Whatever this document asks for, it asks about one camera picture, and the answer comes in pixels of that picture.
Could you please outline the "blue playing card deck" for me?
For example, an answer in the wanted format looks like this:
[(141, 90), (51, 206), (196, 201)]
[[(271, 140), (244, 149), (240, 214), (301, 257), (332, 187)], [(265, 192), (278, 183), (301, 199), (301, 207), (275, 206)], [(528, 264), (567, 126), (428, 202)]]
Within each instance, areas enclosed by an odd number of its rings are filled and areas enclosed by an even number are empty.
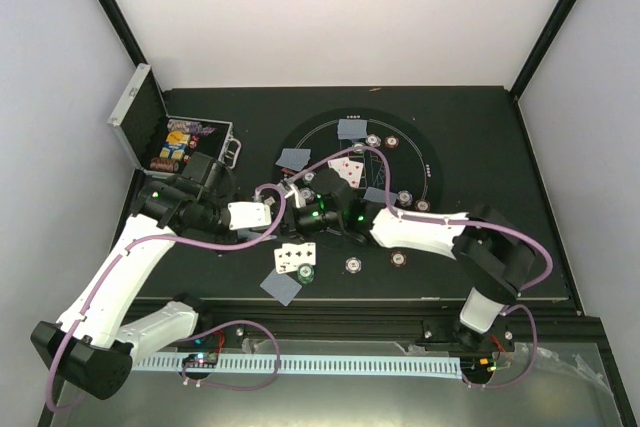
[(260, 242), (276, 240), (277, 236), (273, 233), (266, 235), (264, 232), (257, 232), (250, 229), (240, 229), (237, 231), (237, 238), (240, 243), (257, 244)]

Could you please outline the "blue card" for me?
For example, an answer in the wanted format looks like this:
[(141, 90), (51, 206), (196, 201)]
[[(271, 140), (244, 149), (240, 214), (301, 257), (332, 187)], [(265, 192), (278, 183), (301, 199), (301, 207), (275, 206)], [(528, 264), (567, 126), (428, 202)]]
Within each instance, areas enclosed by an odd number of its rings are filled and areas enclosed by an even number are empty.
[(339, 140), (365, 139), (368, 121), (366, 119), (340, 119), (337, 124), (337, 138)]
[(273, 269), (261, 282), (260, 287), (282, 306), (289, 306), (302, 289), (302, 285), (287, 274)]
[(386, 203), (386, 191), (375, 187), (367, 187), (365, 189), (363, 199), (373, 203)]
[(275, 165), (294, 172), (300, 172), (309, 163), (311, 150), (308, 148), (283, 148)]

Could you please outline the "blue white poker chip stack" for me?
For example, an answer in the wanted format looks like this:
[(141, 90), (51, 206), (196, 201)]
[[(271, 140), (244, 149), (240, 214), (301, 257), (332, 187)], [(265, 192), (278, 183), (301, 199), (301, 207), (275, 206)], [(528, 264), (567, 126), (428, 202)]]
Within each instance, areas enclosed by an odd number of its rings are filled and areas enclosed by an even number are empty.
[(345, 270), (351, 274), (359, 273), (362, 269), (362, 261), (357, 257), (348, 258), (345, 261)]

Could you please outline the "blue chips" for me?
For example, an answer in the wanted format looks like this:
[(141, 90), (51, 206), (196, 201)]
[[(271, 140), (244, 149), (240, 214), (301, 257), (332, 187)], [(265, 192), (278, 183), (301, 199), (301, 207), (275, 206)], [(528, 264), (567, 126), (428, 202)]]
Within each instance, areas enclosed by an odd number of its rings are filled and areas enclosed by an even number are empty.
[(315, 198), (315, 193), (310, 188), (301, 189), (300, 194), (306, 202), (311, 202)]
[(381, 146), (381, 138), (376, 134), (370, 134), (366, 138), (366, 144), (370, 147), (380, 147)]
[(403, 207), (410, 206), (413, 203), (413, 196), (409, 191), (402, 190), (397, 194), (397, 201)]

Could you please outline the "orange black poker chip stack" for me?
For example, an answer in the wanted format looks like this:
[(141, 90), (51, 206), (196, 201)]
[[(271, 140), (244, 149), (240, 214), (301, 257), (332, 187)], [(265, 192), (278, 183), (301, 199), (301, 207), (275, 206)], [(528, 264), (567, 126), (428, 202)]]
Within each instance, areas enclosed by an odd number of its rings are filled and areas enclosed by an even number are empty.
[(403, 252), (395, 251), (390, 257), (391, 263), (395, 267), (402, 267), (407, 263), (407, 257)]

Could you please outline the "green poker chip stack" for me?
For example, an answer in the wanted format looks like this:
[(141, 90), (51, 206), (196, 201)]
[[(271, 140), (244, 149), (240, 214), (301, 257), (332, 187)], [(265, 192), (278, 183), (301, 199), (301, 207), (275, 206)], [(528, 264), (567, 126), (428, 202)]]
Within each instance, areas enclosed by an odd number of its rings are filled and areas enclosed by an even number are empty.
[(315, 278), (314, 267), (310, 264), (302, 264), (297, 270), (298, 280), (302, 284), (310, 284)]

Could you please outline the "orange chips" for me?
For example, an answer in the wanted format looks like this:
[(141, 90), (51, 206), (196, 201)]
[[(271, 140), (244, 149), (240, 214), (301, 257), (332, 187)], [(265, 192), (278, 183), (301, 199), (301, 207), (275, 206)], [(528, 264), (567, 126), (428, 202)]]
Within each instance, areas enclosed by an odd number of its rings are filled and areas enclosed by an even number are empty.
[(426, 199), (419, 199), (415, 202), (414, 209), (418, 212), (429, 212), (431, 205)]
[(388, 149), (395, 149), (399, 146), (400, 140), (394, 135), (389, 135), (385, 138), (384, 145)]

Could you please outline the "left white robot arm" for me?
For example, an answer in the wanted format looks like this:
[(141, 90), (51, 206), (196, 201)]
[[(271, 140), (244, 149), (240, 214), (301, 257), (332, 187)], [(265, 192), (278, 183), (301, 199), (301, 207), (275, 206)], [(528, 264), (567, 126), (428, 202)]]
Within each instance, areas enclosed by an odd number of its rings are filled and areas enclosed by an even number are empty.
[(219, 193), (229, 165), (196, 153), (182, 173), (148, 183), (136, 198), (119, 240), (82, 294), (54, 322), (41, 321), (30, 341), (49, 369), (48, 408), (54, 382), (62, 379), (97, 399), (112, 397), (132, 367), (183, 339), (193, 346), (214, 335), (201, 301), (180, 294), (161, 309), (123, 322), (159, 261), (187, 234), (223, 236), (231, 230), (230, 196)]

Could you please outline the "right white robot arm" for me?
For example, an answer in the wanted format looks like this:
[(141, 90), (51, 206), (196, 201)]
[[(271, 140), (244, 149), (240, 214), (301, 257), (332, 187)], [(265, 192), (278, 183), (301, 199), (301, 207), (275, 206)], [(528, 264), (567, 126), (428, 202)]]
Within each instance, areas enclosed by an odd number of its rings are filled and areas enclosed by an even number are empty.
[(476, 350), (491, 337), (491, 327), (526, 289), (542, 254), (535, 242), (500, 225), (490, 208), (474, 213), (431, 214), (356, 200), (340, 210), (327, 201), (286, 207), (280, 232), (309, 238), (334, 231), (364, 245), (427, 252), (455, 260), (471, 290), (454, 326), (457, 343)]

